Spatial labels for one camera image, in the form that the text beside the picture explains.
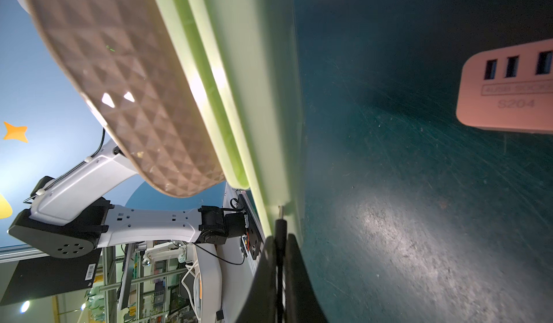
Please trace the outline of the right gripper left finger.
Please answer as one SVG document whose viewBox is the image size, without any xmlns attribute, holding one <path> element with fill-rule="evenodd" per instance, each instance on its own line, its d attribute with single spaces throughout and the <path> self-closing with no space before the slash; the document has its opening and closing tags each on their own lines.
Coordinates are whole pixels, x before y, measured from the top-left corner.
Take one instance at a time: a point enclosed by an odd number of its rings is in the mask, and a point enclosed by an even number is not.
<svg viewBox="0 0 553 323">
<path fill-rule="evenodd" d="M 275 323 L 277 319 L 277 254 L 273 237 L 268 237 L 251 289 L 237 323 Z"/>
</svg>

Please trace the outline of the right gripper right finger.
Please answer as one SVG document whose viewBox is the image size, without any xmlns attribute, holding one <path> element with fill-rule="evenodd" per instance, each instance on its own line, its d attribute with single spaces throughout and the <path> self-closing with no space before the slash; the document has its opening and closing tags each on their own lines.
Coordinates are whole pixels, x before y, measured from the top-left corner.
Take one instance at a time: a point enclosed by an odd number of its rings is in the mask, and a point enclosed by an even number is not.
<svg viewBox="0 0 553 323">
<path fill-rule="evenodd" d="M 328 322 L 313 290 L 298 241 L 288 234 L 285 245 L 285 321 Z"/>
</svg>

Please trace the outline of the green electronic kitchen scale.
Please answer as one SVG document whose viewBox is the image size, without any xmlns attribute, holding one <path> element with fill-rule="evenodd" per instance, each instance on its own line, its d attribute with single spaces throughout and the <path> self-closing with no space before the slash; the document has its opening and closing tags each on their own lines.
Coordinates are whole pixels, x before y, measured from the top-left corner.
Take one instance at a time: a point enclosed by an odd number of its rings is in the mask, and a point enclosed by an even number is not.
<svg viewBox="0 0 553 323">
<path fill-rule="evenodd" d="M 294 0 L 155 0 L 227 184 L 302 241 L 305 119 Z"/>
</svg>

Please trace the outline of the pink square bowl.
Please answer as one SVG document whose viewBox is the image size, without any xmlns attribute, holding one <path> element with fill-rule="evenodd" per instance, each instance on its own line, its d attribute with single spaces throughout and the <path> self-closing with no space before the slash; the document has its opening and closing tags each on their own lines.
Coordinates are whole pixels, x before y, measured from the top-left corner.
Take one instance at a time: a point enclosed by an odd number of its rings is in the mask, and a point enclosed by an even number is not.
<svg viewBox="0 0 553 323">
<path fill-rule="evenodd" d="M 155 0 L 27 0 L 58 65 L 132 168 L 161 193 L 224 179 Z"/>
</svg>

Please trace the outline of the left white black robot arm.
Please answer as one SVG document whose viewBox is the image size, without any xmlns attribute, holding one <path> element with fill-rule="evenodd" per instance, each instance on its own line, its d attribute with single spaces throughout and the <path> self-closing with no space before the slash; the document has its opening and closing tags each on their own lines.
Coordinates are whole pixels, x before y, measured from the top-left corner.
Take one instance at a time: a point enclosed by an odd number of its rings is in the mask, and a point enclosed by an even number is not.
<svg viewBox="0 0 553 323">
<path fill-rule="evenodd" d="M 69 170 L 44 177 L 8 229 L 10 236 L 60 259 L 96 249 L 157 240 L 223 245 L 249 226 L 243 209 L 201 206 L 184 211 L 151 211 L 114 205 L 104 194 L 137 175 L 115 141 Z"/>
</svg>

